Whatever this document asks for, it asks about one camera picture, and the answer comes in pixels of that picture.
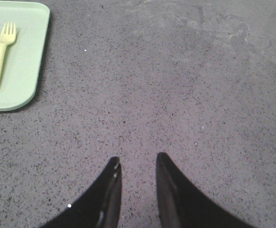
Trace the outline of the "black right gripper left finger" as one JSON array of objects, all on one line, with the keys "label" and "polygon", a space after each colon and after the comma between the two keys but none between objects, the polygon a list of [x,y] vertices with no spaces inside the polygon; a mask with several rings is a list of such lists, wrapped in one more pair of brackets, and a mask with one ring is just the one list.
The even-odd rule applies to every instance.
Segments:
[{"label": "black right gripper left finger", "polygon": [[44,228],[116,228],[122,196],[119,157],[112,157],[94,181],[70,208],[43,225]]}]

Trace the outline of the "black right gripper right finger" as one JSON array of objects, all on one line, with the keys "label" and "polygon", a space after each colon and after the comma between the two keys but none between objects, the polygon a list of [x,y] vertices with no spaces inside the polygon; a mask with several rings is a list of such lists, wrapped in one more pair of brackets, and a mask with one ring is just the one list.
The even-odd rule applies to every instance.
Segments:
[{"label": "black right gripper right finger", "polygon": [[156,157],[156,193],[163,228],[250,228],[194,186],[165,152]]}]

